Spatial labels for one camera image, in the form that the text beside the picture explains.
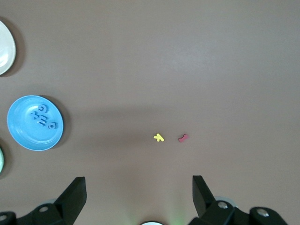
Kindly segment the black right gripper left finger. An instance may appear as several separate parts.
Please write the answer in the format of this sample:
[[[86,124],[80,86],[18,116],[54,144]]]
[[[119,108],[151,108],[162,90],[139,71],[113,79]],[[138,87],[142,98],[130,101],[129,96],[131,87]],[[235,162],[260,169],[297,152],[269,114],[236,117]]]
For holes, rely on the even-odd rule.
[[[86,201],[85,177],[76,177],[53,203],[39,205],[25,216],[0,212],[0,225],[73,225]]]

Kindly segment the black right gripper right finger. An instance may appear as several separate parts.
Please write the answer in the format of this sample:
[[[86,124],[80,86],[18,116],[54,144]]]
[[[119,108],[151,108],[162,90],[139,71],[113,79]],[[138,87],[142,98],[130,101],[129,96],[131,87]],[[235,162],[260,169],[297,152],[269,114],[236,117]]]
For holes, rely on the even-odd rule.
[[[201,175],[193,176],[193,203],[198,217],[188,225],[288,225],[274,210],[253,207],[245,213],[225,200],[216,200]]]

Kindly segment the green plate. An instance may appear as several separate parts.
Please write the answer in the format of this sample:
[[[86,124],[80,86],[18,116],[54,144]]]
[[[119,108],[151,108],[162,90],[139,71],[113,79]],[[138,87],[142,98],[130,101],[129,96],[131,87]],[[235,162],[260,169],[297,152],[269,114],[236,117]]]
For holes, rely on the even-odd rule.
[[[5,166],[5,155],[2,147],[0,146],[0,174],[2,174],[4,166]]]

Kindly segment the blue plate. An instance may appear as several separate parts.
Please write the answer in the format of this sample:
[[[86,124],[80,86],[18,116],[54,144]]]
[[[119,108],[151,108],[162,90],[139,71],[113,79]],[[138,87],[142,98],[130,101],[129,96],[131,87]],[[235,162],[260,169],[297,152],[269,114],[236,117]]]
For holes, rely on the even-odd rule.
[[[47,113],[40,113],[38,106],[47,105]],[[48,118],[47,123],[56,122],[56,129],[43,127],[30,117],[31,112],[38,112]],[[13,139],[22,147],[32,151],[44,151],[54,147],[64,131],[63,117],[58,107],[42,96],[28,95],[17,99],[7,113],[7,127]]]

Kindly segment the brown table cover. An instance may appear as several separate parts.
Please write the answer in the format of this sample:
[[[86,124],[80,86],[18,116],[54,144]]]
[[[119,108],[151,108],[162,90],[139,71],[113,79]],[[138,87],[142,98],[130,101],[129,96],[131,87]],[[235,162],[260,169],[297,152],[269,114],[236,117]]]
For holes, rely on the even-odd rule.
[[[25,215],[84,176],[75,225],[186,225],[201,175],[300,225],[300,0],[0,0],[0,20],[17,46],[0,76],[0,211]],[[63,117],[49,150],[8,130],[28,95]]]

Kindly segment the beige plate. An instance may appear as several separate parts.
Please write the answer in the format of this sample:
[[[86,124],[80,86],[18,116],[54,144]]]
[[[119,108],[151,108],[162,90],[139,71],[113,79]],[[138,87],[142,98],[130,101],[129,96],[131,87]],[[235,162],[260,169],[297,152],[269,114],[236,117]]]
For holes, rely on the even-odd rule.
[[[0,75],[6,73],[16,58],[16,44],[8,27],[0,20]]]

